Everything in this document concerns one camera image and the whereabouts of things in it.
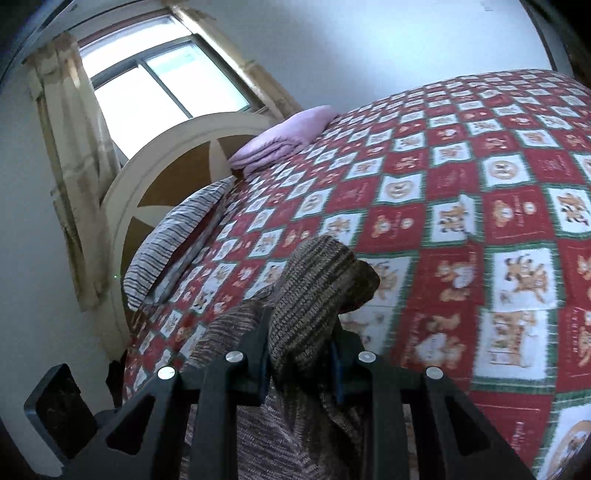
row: round headboard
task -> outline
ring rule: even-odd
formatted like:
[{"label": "round headboard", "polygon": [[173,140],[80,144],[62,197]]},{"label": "round headboard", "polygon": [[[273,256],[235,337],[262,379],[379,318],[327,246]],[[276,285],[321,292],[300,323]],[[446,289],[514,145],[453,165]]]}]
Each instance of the round headboard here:
[{"label": "round headboard", "polygon": [[111,279],[97,316],[112,359],[129,342],[132,312],[124,306],[122,277],[141,243],[187,196],[230,176],[228,158],[271,126],[271,119],[255,113],[193,118],[154,138],[117,175],[102,206],[111,233]]}]

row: pink towel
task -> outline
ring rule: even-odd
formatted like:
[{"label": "pink towel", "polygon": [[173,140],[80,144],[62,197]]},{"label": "pink towel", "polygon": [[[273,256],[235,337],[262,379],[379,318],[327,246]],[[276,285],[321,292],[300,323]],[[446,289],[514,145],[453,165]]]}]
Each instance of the pink towel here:
[{"label": "pink towel", "polygon": [[255,170],[304,150],[337,115],[330,105],[297,113],[244,145],[230,158],[230,166],[235,170],[243,168],[244,176],[248,178]]}]

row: silver bolt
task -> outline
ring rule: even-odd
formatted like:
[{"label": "silver bolt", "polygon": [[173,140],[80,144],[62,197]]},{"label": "silver bolt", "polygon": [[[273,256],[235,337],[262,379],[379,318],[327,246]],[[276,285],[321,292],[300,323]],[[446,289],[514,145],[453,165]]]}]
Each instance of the silver bolt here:
[{"label": "silver bolt", "polygon": [[364,352],[360,352],[357,358],[359,358],[359,361],[363,362],[364,364],[370,364],[372,362],[375,362],[376,356],[375,353],[366,350]]},{"label": "silver bolt", "polygon": [[431,380],[441,380],[443,378],[443,372],[439,367],[429,367],[425,373]]},{"label": "silver bolt", "polygon": [[162,367],[158,370],[158,378],[160,380],[170,380],[176,374],[176,370],[173,367]]},{"label": "silver bolt", "polygon": [[228,360],[231,364],[237,364],[238,362],[242,362],[243,358],[244,353],[239,352],[238,350],[226,353],[226,360]]}]

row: red checkered bedspread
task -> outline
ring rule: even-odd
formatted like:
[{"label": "red checkered bedspread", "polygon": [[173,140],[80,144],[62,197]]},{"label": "red checkered bedspread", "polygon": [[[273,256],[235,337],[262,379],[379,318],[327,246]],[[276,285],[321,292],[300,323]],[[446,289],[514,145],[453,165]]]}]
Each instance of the red checkered bedspread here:
[{"label": "red checkered bedspread", "polygon": [[395,364],[442,368],[552,478],[591,432],[590,95],[554,72],[499,72],[338,117],[237,185],[172,299],[144,309],[127,394],[329,233],[381,277],[344,326]]}]

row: curtain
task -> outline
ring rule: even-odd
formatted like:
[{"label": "curtain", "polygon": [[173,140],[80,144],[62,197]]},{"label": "curtain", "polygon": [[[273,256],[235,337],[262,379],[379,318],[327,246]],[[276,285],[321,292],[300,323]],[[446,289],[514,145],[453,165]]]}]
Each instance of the curtain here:
[{"label": "curtain", "polygon": [[80,308],[93,309],[109,280],[109,232],[100,205],[121,167],[74,37],[60,35],[26,65],[56,181],[51,198],[74,290]]},{"label": "curtain", "polygon": [[277,120],[283,121],[301,112],[299,103],[257,62],[246,61],[237,46],[216,26],[215,20],[180,4],[165,4],[193,34],[201,36],[251,88]]}]

